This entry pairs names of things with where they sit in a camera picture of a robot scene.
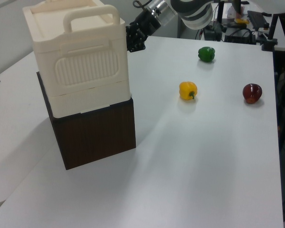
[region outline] dark wooden box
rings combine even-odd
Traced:
[[[55,118],[39,72],[37,75],[67,170],[136,147],[132,98],[95,111]]]

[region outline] metal stand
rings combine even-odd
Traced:
[[[262,45],[262,51],[273,51],[274,46],[277,44],[277,39],[273,39],[273,37],[278,18],[279,18],[278,14],[274,14],[272,16],[272,22],[270,25],[269,34],[267,39],[264,41],[264,44]]]
[[[222,23],[223,10],[224,10],[224,1],[220,1],[218,4],[218,17],[217,17],[217,22],[220,24]]]

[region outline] green bell pepper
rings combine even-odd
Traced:
[[[215,50],[212,47],[202,47],[199,50],[199,58],[204,62],[211,62],[214,59]]]

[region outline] yellow object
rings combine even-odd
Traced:
[[[234,19],[234,21],[235,21],[237,24],[249,24],[249,20],[247,20],[247,19],[239,19],[239,18],[236,18],[236,19]]]
[[[180,83],[180,97],[184,100],[194,99],[194,96],[198,94],[198,88],[193,82]]]

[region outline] white table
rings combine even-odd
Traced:
[[[33,53],[0,74],[0,206],[56,142]]]
[[[198,60],[203,46],[213,63]],[[150,37],[128,58],[137,148],[66,171],[55,143],[0,207],[0,228],[282,228],[272,53]],[[182,81],[195,101],[179,98]],[[263,88],[257,104],[248,83]]]

